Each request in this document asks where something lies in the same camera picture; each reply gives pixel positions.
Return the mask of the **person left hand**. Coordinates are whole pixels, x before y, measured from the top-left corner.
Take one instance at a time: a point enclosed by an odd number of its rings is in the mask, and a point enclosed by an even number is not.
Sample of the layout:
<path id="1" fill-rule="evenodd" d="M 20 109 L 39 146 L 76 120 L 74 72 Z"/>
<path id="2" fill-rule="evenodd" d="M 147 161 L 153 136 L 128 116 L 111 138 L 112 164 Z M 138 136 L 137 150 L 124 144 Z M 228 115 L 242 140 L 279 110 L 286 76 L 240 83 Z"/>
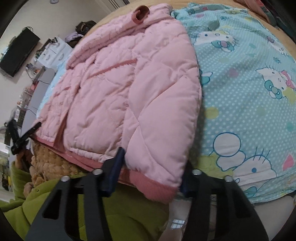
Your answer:
<path id="1" fill-rule="evenodd" d="M 22 150 L 20 153 L 16 155 L 15 167 L 25 172 L 29 172 L 32 156 L 33 154 L 30 150 Z"/>

